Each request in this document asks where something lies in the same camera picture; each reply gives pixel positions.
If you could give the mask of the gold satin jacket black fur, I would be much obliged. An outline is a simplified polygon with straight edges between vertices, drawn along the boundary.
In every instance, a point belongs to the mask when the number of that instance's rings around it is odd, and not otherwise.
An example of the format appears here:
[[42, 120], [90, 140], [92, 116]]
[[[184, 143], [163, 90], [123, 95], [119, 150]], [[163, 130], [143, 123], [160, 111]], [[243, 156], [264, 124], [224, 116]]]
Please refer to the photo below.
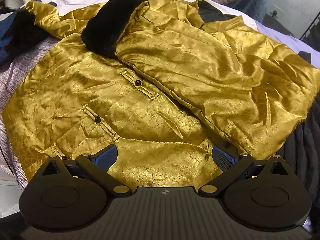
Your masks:
[[193, 186], [219, 174], [226, 140], [267, 159], [306, 119], [319, 70], [204, 1], [109, 0], [60, 16], [30, 1], [58, 42], [2, 112], [27, 180], [48, 157], [118, 148], [109, 174], [131, 188]]

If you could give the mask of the black garment at bed edge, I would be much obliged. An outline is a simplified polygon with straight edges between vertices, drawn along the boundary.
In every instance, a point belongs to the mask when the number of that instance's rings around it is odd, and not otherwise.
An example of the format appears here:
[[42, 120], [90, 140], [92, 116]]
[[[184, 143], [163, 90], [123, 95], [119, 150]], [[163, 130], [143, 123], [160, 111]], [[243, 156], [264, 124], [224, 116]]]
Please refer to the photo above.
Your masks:
[[306, 214], [312, 206], [319, 207], [319, 96], [316, 97], [306, 120], [297, 126], [281, 148], [285, 160], [273, 161], [270, 172], [262, 171], [263, 185], [247, 185], [251, 202], [261, 208], [288, 211], [299, 202], [306, 202], [299, 213]]

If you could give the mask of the black metal chair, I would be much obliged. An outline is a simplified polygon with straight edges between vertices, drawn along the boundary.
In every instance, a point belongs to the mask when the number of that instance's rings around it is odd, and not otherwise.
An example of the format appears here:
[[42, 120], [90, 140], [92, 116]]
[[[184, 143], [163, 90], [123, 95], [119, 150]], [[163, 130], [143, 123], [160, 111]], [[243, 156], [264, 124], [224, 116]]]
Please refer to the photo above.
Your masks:
[[313, 20], [301, 13], [294, 13], [293, 16], [284, 16], [280, 19], [274, 11], [272, 14], [265, 15], [263, 26], [283, 34], [293, 44], [300, 41], [319, 52], [319, 14]]

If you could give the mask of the navy blue folded garment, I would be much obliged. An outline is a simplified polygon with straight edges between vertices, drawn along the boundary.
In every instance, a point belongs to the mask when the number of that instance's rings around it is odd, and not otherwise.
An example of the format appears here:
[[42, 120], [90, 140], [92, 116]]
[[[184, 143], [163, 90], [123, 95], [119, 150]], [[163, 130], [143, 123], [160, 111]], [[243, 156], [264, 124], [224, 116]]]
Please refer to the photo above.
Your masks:
[[1, 66], [33, 49], [50, 34], [35, 24], [35, 15], [20, 8], [1, 21]]

